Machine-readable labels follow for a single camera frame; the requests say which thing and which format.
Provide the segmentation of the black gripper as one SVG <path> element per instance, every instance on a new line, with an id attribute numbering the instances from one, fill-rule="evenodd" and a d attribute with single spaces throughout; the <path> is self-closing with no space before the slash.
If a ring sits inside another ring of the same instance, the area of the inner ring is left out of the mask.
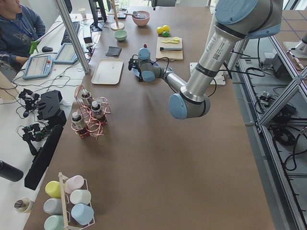
<path id="1" fill-rule="evenodd" d="M 141 70 L 138 64 L 138 55 L 133 54 L 128 62 L 128 70 L 133 70 L 135 76 L 139 77 L 139 82 L 143 82 L 143 78 L 141 76 Z"/>

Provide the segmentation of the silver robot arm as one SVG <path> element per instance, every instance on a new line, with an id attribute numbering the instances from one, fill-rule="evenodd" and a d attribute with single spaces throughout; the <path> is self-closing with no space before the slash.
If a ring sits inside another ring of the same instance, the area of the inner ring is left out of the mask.
<path id="1" fill-rule="evenodd" d="M 214 33 L 191 72 L 188 81 L 169 67 L 154 66 L 150 51 L 141 48 L 137 59 L 129 60 L 128 69 L 135 69 L 139 79 L 152 82 L 163 79 L 174 91 L 168 101 L 176 119 L 201 117 L 208 113 L 210 100 L 205 91 L 223 65 L 236 42 L 245 38 L 263 38 L 277 34 L 281 28 L 281 0 L 220 0 L 215 7 Z"/>

